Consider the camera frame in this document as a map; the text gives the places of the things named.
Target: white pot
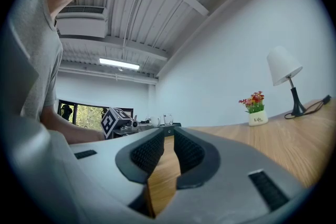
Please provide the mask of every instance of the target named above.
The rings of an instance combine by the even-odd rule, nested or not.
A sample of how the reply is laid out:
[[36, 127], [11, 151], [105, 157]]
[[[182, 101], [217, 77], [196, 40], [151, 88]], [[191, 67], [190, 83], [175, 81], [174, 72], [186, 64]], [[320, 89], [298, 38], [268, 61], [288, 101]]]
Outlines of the white pot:
[[250, 126], [256, 126], [256, 125], [262, 125], [268, 122], [268, 118], [266, 115], [265, 110], [252, 113], [249, 115], [249, 121], [248, 124]]

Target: ceiling light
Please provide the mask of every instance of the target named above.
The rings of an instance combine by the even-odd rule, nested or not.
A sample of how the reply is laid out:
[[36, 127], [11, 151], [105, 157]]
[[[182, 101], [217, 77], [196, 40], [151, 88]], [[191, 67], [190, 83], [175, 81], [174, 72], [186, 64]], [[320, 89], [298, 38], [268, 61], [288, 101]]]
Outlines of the ceiling light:
[[103, 63], [105, 65], [111, 65], [111, 66], [116, 66], [116, 67], [126, 67], [130, 69], [139, 69], [139, 65], [134, 65], [132, 63], [127, 63], [127, 62], [119, 62], [119, 61], [114, 61], [114, 60], [109, 60], [109, 59], [104, 59], [104, 58], [99, 58], [99, 62]]

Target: lamp cord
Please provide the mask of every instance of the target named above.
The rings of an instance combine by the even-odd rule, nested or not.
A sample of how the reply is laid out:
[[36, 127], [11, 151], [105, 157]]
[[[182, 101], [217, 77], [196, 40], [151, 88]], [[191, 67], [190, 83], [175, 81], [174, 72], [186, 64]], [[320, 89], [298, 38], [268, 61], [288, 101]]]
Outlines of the lamp cord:
[[290, 120], [290, 119], [294, 119], [294, 118], [298, 118], [298, 117], [301, 117], [301, 116], [305, 116], [305, 115], [309, 115], [309, 114], [313, 114], [313, 113], [315, 113], [315, 112], [318, 112], [318, 111], [322, 108], [322, 106], [323, 106], [324, 104], [327, 104], [327, 103], [330, 101], [330, 99], [331, 99], [330, 95], [327, 95], [327, 96], [326, 96], [324, 99], [322, 99], [321, 101], [318, 101], [318, 102], [312, 104], [311, 106], [309, 106], [309, 107], [307, 108], [307, 110], [309, 110], [312, 106], [314, 106], [314, 105], [316, 105], [316, 104], [319, 103], [319, 105], [318, 105], [313, 111], [309, 111], [309, 112], [307, 112], [307, 113], [303, 113], [303, 114], [301, 114], [301, 115], [297, 115], [297, 116], [292, 116], [291, 118], [287, 118], [287, 117], [286, 117], [287, 115], [291, 115], [291, 113], [287, 113], [287, 114], [285, 115], [285, 119], [286, 119], [286, 120]]

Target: white wall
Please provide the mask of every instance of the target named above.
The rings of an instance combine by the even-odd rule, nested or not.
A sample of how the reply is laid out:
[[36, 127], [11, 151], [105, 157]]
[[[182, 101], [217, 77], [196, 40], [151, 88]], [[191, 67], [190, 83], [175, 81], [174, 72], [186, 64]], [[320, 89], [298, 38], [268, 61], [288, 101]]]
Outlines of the white wall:
[[148, 114], [148, 85], [142, 83], [59, 72], [56, 96], [81, 104], [133, 108], [138, 120]]
[[155, 85], [148, 85], [148, 117], [156, 115]]
[[303, 65], [294, 78], [303, 104], [335, 96], [334, 33], [319, 0], [237, 0], [204, 28], [156, 85], [158, 114], [182, 126], [248, 121], [238, 100], [265, 94], [274, 116], [292, 109], [289, 82], [272, 85], [266, 57], [287, 48]]

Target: person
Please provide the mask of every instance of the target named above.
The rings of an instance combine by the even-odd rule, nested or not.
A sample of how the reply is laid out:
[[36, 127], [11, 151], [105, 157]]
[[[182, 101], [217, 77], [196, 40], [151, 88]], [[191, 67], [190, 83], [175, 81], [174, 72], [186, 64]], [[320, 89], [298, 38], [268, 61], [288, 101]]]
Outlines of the person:
[[107, 108], [103, 108], [103, 110], [101, 111], [101, 118], [103, 118], [106, 113], [107, 113]]
[[62, 133], [69, 144], [104, 140], [100, 131], [75, 126], [54, 111], [55, 82], [62, 58], [56, 15], [72, 0], [16, 0], [8, 18], [29, 54], [39, 77], [31, 88], [21, 115]]
[[63, 110], [63, 115], [61, 117], [69, 121], [70, 115], [72, 114], [72, 109], [69, 107], [69, 105], [64, 104], [61, 110]]

